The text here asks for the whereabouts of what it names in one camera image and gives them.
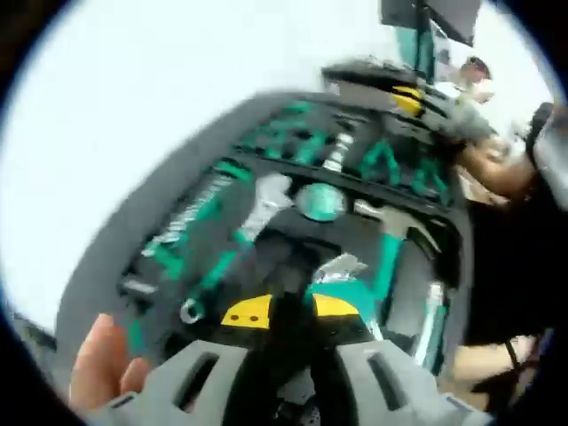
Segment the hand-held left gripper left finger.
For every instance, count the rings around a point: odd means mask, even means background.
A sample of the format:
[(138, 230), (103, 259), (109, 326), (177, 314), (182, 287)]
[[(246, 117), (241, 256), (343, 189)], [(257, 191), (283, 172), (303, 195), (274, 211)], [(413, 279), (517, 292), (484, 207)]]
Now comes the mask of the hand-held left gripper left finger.
[(232, 397), (252, 350), (230, 340), (195, 340), (130, 392), (101, 408), (103, 425), (230, 425)]

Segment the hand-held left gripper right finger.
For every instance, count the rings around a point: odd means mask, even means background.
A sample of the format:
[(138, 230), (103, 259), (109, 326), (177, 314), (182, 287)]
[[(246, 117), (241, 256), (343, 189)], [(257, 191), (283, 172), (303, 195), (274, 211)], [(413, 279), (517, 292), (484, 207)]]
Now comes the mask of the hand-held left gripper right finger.
[(375, 338), (357, 309), (305, 298), (313, 320), (311, 375), (324, 425), (490, 425), (492, 417), (439, 389), (395, 343)]

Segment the person's right hand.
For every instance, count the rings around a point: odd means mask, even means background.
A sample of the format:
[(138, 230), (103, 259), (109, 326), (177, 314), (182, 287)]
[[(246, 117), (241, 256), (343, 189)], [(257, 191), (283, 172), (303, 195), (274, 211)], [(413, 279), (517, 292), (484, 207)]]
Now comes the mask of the person's right hand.
[(487, 190), (508, 199), (525, 196), (537, 176), (525, 154), (515, 162), (503, 164), (490, 160), (480, 148), (466, 145), (457, 162)]

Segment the person's left hand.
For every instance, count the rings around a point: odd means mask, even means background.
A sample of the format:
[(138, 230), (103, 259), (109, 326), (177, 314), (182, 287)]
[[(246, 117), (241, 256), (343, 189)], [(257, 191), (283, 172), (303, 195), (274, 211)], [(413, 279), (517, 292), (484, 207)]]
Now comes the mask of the person's left hand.
[(130, 358), (126, 332), (114, 318), (100, 313), (77, 352), (68, 388), (69, 405), (94, 410), (129, 392), (143, 390), (152, 366)]

